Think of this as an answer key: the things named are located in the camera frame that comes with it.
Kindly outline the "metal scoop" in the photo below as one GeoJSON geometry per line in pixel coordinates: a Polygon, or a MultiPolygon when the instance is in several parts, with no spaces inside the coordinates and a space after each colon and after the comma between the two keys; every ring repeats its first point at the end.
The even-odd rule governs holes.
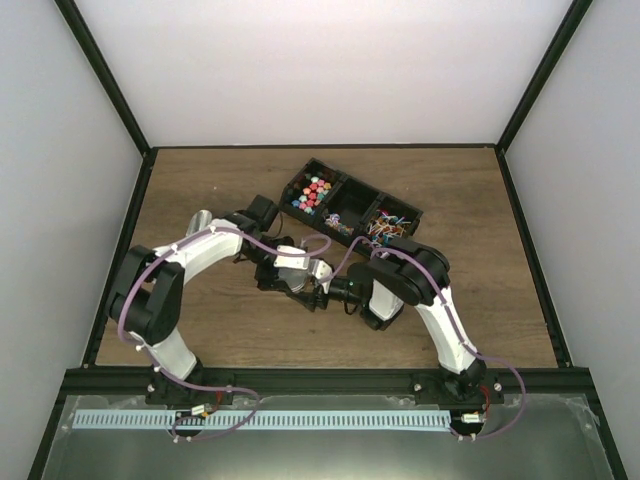
{"type": "Polygon", "coordinates": [[[209,210],[199,210],[192,217],[189,222],[186,236],[190,237],[208,227],[213,219],[213,214],[209,210]]]}

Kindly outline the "black three-compartment candy bin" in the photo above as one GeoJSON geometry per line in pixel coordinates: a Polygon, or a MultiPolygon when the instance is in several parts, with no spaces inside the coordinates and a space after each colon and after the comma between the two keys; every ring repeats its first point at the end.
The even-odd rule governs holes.
{"type": "Polygon", "coordinates": [[[368,256],[412,236],[423,212],[318,159],[309,160],[284,187],[279,208],[314,230],[348,247],[366,238],[355,251],[368,256]]]}

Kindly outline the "white round lid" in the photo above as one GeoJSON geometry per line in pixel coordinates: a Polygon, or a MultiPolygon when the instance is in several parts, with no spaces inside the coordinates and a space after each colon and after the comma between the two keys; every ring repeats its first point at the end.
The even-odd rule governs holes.
{"type": "Polygon", "coordinates": [[[288,290],[292,293],[304,291],[309,285],[312,285],[311,269],[306,268],[279,268],[278,279],[282,281],[288,290]]]}

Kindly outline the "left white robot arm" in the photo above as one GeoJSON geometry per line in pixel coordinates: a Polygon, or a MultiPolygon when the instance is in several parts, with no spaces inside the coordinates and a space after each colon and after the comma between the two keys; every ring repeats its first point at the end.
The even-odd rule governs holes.
{"type": "Polygon", "coordinates": [[[256,266],[260,286],[275,277],[277,248],[291,246],[289,237],[269,236],[278,216],[276,204],[258,195],[244,210],[213,218],[207,210],[191,220],[186,237],[150,249],[132,247],[125,255],[109,291],[106,314],[126,343],[146,353],[158,371],[152,375],[152,399],[185,406],[225,398],[207,391],[204,367],[178,329],[186,284],[225,260],[248,260],[256,266]]]}

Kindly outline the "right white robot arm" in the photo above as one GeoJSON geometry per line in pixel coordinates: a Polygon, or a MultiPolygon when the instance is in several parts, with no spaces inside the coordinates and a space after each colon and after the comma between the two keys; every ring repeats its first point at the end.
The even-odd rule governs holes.
{"type": "Polygon", "coordinates": [[[331,300],[348,315],[359,313],[376,331],[388,328],[409,306],[416,310],[436,347],[439,378],[445,394],[465,403],[479,390],[486,363],[464,331],[453,305],[450,265],[438,250],[407,239],[378,247],[371,257],[339,276],[320,260],[307,269],[284,269],[277,280],[285,294],[310,311],[331,300]]]}

